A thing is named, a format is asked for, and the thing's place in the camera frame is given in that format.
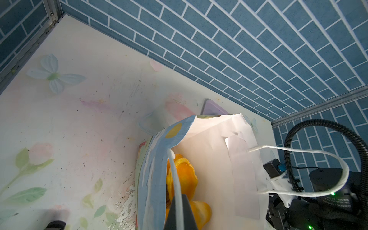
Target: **white rope handle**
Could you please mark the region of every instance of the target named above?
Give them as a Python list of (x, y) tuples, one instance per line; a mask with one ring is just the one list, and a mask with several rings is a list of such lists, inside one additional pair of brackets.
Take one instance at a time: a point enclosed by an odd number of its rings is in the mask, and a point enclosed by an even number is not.
[(175, 154), (171, 149), (167, 150), (167, 157), (170, 161), (171, 173), (173, 175), (174, 181), (174, 195), (175, 195), (175, 220), (176, 220), (176, 229), (184, 230), (184, 212), (183, 212), (183, 199), (181, 197), (181, 187), (178, 176), (178, 171), (176, 170), (174, 158)]
[(338, 190), (340, 190), (345, 184), (347, 179), (349, 178), (349, 166), (345, 163), (345, 161), (341, 158), (338, 157), (337, 155), (333, 154), (333, 153), (329, 153), (326, 151), (322, 151), (322, 150), (303, 150), (303, 149), (292, 149), (292, 148), (285, 148), (285, 147), (276, 147), (276, 146), (272, 146), (272, 145), (260, 145), (260, 146), (256, 146), (254, 148), (249, 149), (249, 152), (253, 152), (259, 149), (263, 149), (263, 148), (273, 148), (273, 149), (281, 149), (281, 150), (287, 150), (287, 151), (291, 151), (291, 152), (310, 152), (310, 153), (323, 153), (329, 156), (332, 156), (334, 158), (336, 158), (339, 163), (341, 164), (341, 167), (343, 169), (343, 173), (341, 175), (340, 180), (338, 181), (338, 183), (323, 192), (290, 192), (290, 191), (278, 191), (278, 190), (267, 190), (264, 192), (259, 192), (260, 194), (265, 194), (265, 193), (277, 193), (277, 194), (285, 194), (285, 195), (293, 195), (293, 196), (299, 196), (299, 197), (324, 197), (327, 195), (330, 195), (333, 192), (336, 192)]

